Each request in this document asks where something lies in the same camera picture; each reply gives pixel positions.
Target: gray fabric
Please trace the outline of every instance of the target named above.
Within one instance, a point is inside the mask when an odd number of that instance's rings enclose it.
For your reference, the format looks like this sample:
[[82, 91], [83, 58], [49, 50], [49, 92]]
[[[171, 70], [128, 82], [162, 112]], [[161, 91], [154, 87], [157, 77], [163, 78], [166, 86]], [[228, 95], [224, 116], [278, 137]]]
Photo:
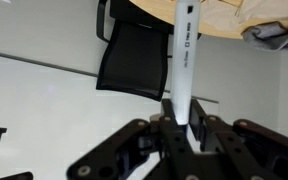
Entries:
[[288, 31], [278, 22], [250, 27], [242, 36], [256, 49], [288, 52]]

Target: screw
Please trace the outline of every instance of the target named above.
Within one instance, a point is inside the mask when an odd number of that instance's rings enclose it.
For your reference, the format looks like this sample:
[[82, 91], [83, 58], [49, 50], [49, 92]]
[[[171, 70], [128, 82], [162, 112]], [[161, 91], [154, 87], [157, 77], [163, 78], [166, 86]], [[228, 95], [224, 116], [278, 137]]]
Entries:
[[188, 175], [186, 176], [185, 180], [199, 180], [199, 179], [195, 175]]
[[91, 168], [89, 166], [81, 166], [78, 168], [77, 175], [80, 177], [87, 176], [91, 173]]
[[164, 118], [164, 120], [165, 120], [165, 121], [170, 121], [171, 118], [166, 116], [166, 117]]
[[247, 122], [242, 121], [242, 122], [240, 122], [240, 125], [241, 126], [247, 126]]
[[216, 117], [211, 116], [211, 117], [209, 117], [209, 120], [216, 121]]
[[262, 178], [260, 176], [252, 176], [251, 180], [264, 180], [264, 178]]
[[140, 122], [138, 122], [138, 125], [139, 125], [139, 126], [144, 126], [145, 123], [144, 123], [143, 121], [140, 121]]

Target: beige cloth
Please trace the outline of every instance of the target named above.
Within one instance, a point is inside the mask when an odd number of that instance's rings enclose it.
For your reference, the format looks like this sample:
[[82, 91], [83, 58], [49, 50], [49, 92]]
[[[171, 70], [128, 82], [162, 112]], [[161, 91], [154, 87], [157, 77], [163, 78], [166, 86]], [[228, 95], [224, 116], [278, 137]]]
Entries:
[[288, 20], [288, 0], [243, 0], [240, 7], [205, 0], [201, 5], [201, 18], [218, 30], [235, 31], [253, 18]]

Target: black mesh chair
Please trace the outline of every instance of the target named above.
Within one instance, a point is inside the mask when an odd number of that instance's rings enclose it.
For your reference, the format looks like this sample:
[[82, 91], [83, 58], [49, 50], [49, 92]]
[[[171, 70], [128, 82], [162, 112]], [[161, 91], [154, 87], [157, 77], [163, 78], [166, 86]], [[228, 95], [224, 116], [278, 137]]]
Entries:
[[97, 36], [108, 42], [96, 89], [114, 90], [161, 100], [167, 78], [167, 46], [171, 26], [128, 0], [111, 1], [115, 24], [110, 40], [104, 37], [107, 0], [100, 0]]

